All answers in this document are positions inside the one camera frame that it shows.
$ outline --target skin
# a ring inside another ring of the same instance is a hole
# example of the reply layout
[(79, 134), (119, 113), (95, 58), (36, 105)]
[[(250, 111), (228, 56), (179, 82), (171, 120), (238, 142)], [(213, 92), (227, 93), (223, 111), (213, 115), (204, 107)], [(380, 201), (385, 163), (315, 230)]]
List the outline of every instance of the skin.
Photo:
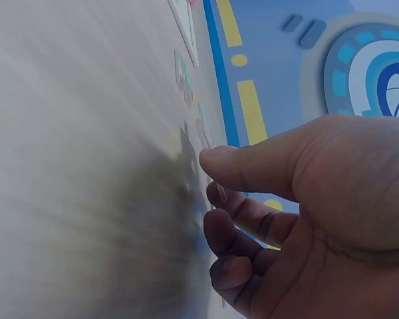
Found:
[[(325, 116), (199, 157), (214, 289), (250, 319), (399, 318), (399, 119)], [(300, 205), (276, 211), (242, 192)], [(263, 249), (253, 239), (280, 247)]]

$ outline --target yellow dot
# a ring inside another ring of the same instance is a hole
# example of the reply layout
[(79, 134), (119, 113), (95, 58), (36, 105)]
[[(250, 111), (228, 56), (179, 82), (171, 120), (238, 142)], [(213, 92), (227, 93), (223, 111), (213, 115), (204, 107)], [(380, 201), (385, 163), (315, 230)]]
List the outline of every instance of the yellow dot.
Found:
[(247, 62), (248, 59), (244, 54), (237, 54), (232, 57), (232, 64), (235, 66), (244, 66)]
[(280, 201), (277, 201), (276, 199), (270, 199), (268, 201), (265, 202), (266, 206), (269, 206), (271, 208), (277, 209), (279, 211), (282, 211), (282, 204)]

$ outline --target circular logo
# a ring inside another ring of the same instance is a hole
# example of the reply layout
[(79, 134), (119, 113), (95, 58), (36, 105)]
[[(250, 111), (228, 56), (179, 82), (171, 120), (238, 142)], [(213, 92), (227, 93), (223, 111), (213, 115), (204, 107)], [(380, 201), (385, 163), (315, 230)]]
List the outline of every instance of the circular logo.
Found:
[(399, 117), (399, 27), (344, 32), (328, 53), (324, 91), (329, 113)]

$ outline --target yellow stripe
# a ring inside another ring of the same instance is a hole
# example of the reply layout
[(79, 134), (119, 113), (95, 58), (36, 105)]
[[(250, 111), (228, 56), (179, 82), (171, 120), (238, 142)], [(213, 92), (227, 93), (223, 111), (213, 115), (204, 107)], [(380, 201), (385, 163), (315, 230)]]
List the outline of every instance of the yellow stripe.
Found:
[(219, 8), (221, 23), (225, 31), (227, 46), (231, 48), (242, 45), (241, 34), (239, 33), (230, 0), (217, 0), (217, 7)]
[(249, 143), (257, 144), (267, 139), (267, 133), (254, 81), (240, 81), (237, 86)]

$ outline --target colorful sticker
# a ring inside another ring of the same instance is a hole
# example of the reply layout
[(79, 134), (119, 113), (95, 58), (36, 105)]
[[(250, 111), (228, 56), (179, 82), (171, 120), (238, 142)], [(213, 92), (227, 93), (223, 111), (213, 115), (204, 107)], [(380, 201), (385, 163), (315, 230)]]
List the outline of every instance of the colorful sticker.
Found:
[(192, 92), (188, 69), (179, 51), (174, 51), (174, 58), (176, 62), (176, 83), (179, 89), (184, 93), (186, 104), (191, 106), (194, 102), (194, 94)]

